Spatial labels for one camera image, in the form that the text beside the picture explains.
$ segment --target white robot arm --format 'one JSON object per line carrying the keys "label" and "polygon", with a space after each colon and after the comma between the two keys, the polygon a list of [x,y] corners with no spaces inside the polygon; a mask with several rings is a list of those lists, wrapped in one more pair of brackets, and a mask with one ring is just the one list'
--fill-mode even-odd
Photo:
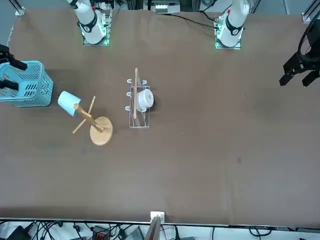
{"label": "white robot arm", "polygon": [[217,38],[226,47],[234,47],[240,40],[250,7],[248,0],[232,0],[228,12],[223,14],[223,26]]}
{"label": "white robot arm", "polygon": [[74,8],[76,17],[80,22],[82,34],[90,44],[99,43],[105,36],[103,28],[105,22],[99,10],[93,10],[90,0],[66,0]]}

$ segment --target brown table surface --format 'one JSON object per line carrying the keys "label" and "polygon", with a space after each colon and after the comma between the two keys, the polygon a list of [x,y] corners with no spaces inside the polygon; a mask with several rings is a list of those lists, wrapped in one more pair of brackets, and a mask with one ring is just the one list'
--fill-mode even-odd
{"label": "brown table surface", "polygon": [[[211,24],[200,13],[186,17]],[[174,16],[115,14],[108,47],[82,45],[72,9],[27,9],[11,52],[54,81],[49,107],[1,103],[0,216],[320,226],[320,83],[280,87],[306,25],[298,15],[247,18],[242,50]],[[129,129],[126,80],[156,97],[149,129]],[[111,141],[57,104],[63,90],[108,116]]]}

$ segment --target wooden dowel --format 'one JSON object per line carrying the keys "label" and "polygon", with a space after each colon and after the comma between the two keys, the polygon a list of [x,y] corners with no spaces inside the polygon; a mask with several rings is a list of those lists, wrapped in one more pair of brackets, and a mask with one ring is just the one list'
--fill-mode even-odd
{"label": "wooden dowel", "polygon": [[138,84],[138,68],[134,70],[134,96],[133,96],[133,118],[137,118],[137,84]]}
{"label": "wooden dowel", "polygon": [[[91,113],[91,110],[92,110],[92,107],[94,106],[94,103],[95,103],[95,100],[96,100],[96,96],[93,96],[93,99],[91,101],[91,105],[90,105],[90,108],[89,108],[89,111],[88,111],[88,114]],[[80,124],[75,128],[75,130],[73,130],[73,134],[75,134],[79,128],[81,128],[81,126],[86,122],[86,119],[83,119],[82,122],[80,122]]]}
{"label": "wooden dowel", "polygon": [[80,122],[80,124],[75,128],[75,130],[73,130],[72,133],[75,134],[85,122],[86,122],[86,119],[83,119],[82,122]]}
{"label": "wooden dowel", "polygon": [[92,118],[90,114],[88,114],[78,103],[74,106],[75,111],[81,115],[84,119],[86,119],[98,132],[103,133],[104,128],[100,126],[96,121]]}

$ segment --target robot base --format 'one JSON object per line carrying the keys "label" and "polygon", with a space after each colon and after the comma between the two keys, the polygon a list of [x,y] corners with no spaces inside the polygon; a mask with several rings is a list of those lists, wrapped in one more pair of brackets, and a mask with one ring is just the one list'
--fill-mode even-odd
{"label": "robot base", "polygon": [[96,44],[91,44],[83,37],[84,46],[108,46],[110,43],[110,32],[111,32],[111,22],[112,22],[112,9],[109,12],[109,15],[102,13],[102,30],[106,32],[106,36],[101,39],[100,42]]}
{"label": "robot base", "polygon": [[214,30],[214,47],[215,49],[236,49],[236,50],[241,50],[241,36],[239,38],[238,43],[233,46],[233,47],[228,47],[222,44],[222,42],[218,39],[218,35],[221,32],[221,28],[224,25],[224,16],[219,16],[218,19],[214,22],[214,26],[218,27],[219,30]]}

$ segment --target wooden cup stand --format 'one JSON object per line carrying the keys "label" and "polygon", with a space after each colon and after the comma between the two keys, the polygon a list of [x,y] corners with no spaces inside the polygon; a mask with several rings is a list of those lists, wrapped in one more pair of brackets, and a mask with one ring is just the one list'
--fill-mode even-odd
{"label": "wooden cup stand", "polygon": [[90,138],[95,145],[103,146],[109,142],[112,137],[114,127],[109,118],[105,116],[100,116],[96,120],[90,115],[92,107],[94,105],[96,96],[93,97],[89,111],[86,112],[79,104],[75,104],[73,107],[75,111],[84,118],[84,120],[73,130],[75,134],[79,128],[88,121],[91,124],[90,128]]}

